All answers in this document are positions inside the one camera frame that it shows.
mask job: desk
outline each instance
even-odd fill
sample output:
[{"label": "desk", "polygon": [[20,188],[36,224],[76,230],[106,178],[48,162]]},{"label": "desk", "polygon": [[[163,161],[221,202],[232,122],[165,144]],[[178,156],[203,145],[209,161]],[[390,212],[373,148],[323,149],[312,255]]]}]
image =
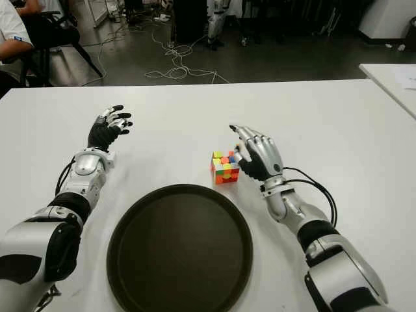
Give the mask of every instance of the desk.
[{"label": "desk", "polygon": [[359,68],[416,119],[416,90],[403,89],[396,82],[394,67],[412,64],[360,64]]},{"label": "desk", "polygon": [[[232,312],[315,311],[304,254],[268,215],[256,183],[243,174],[238,183],[213,186],[212,151],[238,142],[229,122],[274,137],[285,165],[325,185],[337,201],[337,229],[379,273],[391,305],[416,306],[416,123],[368,79],[11,90],[0,101],[0,235],[50,202],[96,115],[116,104],[133,113],[135,126],[111,146],[118,162],[85,226],[78,267],[57,284],[63,295],[45,311],[120,312],[105,269],[111,233],[139,198],[175,183],[213,187],[247,220],[252,275]],[[297,190],[329,214],[315,189]]]}]

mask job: rubik's cube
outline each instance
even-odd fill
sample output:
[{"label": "rubik's cube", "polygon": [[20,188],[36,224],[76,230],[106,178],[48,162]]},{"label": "rubik's cube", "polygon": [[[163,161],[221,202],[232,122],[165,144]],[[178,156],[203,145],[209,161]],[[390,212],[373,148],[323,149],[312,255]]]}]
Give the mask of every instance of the rubik's cube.
[{"label": "rubik's cube", "polygon": [[229,151],[228,157],[225,157],[220,151],[215,151],[211,160],[211,171],[214,173],[215,184],[237,182],[240,168],[235,162],[234,152]]}]

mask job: gray floor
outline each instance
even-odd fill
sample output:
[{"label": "gray floor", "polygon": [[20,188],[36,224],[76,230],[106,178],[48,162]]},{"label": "gray floor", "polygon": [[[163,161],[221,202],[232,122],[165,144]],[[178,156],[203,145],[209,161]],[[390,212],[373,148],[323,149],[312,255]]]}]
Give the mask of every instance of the gray floor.
[{"label": "gray floor", "polygon": [[[92,26],[83,2],[76,2],[75,15],[83,45],[96,44],[109,37],[122,24],[104,21],[97,29]],[[91,86],[114,85],[174,85],[211,83],[213,75],[188,76],[181,80],[167,78],[150,79],[144,74],[152,70],[167,72],[173,68],[172,56],[153,42],[167,44],[169,25],[156,25],[149,21],[142,24],[140,32],[124,32],[120,41],[103,46],[101,63],[107,76]],[[263,44],[251,42],[240,45],[236,27],[226,27],[223,33],[226,46],[218,51],[208,50],[204,44],[196,44],[193,54],[183,58],[183,64],[192,69],[217,71],[231,83],[255,83],[269,81],[305,81],[326,79],[359,79],[365,75],[358,69],[360,63],[409,63],[416,62],[416,53],[399,52],[397,47],[368,45],[351,35],[334,34],[326,37],[288,37],[284,45],[265,34]],[[100,46],[86,47],[94,63]],[[95,79],[97,75],[72,47],[64,47],[54,53],[51,64],[51,81],[57,86],[78,86]],[[216,78],[215,83],[223,83]]]}]

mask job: black cable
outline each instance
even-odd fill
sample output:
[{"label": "black cable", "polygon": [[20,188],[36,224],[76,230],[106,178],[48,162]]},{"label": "black cable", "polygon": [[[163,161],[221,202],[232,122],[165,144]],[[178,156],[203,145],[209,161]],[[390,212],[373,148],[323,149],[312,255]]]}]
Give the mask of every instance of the black cable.
[{"label": "black cable", "polygon": [[333,203],[333,208],[335,211],[335,215],[334,215],[334,224],[335,226],[337,225],[338,222],[338,210],[337,210],[337,204],[335,203],[334,198],[332,197],[331,193],[320,183],[318,183],[317,181],[315,181],[314,179],[312,179],[310,176],[308,176],[305,172],[301,171],[300,169],[297,168],[293,168],[293,167],[284,167],[283,169],[288,169],[288,170],[295,170],[299,173],[301,173],[302,175],[306,176],[308,179],[312,180],[314,183],[316,183],[323,192],[325,192],[331,199],[332,203]]},{"label": "black cable", "polygon": [[75,162],[75,157],[72,157],[71,161],[65,166],[63,171],[60,173],[57,185],[55,187],[55,196],[59,194],[61,187],[63,186],[66,178],[68,177],[68,174],[70,174],[71,166],[74,162]]},{"label": "black cable", "polygon": [[57,286],[55,284],[52,285],[52,287],[48,290],[48,292],[45,294],[45,296],[42,298],[38,305],[38,309],[35,310],[36,312],[41,312],[43,309],[45,309],[53,300],[54,297],[60,296],[61,293],[57,289]]},{"label": "black cable", "polygon": [[319,189],[321,191],[321,193],[323,193],[323,195],[325,195],[326,199],[328,200],[330,207],[331,207],[331,223],[334,227],[337,226],[337,222],[338,222],[338,209],[337,209],[337,204],[335,203],[334,198],[332,197],[331,193],[319,182],[315,181],[314,179],[312,179],[309,175],[307,175],[305,172],[301,171],[300,169],[297,168],[293,168],[293,167],[284,167],[284,170],[294,170],[299,172],[300,174],[302,174],[303,176],[307,177],[310,181],[308,180],[303,180],[303,179],[293,179],[293,180],[288,180],[286,182],[290,183],[290,182],[302,182],[302,183],[307,183],[310,185],[313,185],[314,187],[316,187],[317,189]]}]

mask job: round tray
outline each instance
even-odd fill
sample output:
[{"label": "round tray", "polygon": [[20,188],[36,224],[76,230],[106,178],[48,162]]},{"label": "round tray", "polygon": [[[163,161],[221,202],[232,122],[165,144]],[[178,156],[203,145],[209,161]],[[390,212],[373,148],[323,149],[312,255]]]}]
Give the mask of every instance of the round tray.
[{"label": "round tray", "polygon": [[107,274],[127,312],[220,312],[241,295],[252,259],[250,230],[227,198],[172,185],[124,214],[111,237]]}]

